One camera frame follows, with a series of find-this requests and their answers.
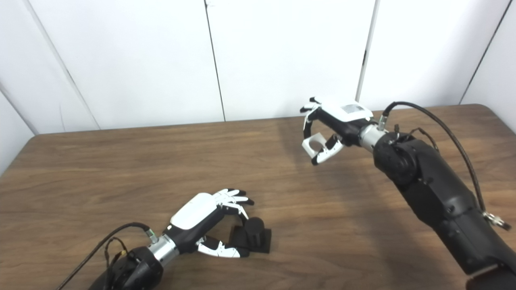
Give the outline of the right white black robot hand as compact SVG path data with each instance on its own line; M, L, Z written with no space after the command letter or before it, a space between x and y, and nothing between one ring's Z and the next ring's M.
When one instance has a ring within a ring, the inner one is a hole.
M312 97L299 110L304 114L302 147L316 166L335 156L345 147L362 147L373 152L378 141L387 134L382 121L356 101L339 103L322 97ZM313 133L312 125L319 121L332 130L326 139Z

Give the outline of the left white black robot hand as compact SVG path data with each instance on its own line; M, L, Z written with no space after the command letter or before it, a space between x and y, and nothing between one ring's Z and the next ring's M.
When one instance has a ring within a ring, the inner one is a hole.
M246 223L249 217L243 204L254 205L243 190L225 188L216 193L198 193L171 217L157 242L148 249L162 266L179 255L194 252L223 258L249 257L249 250L208 236L225 216L235 215Z

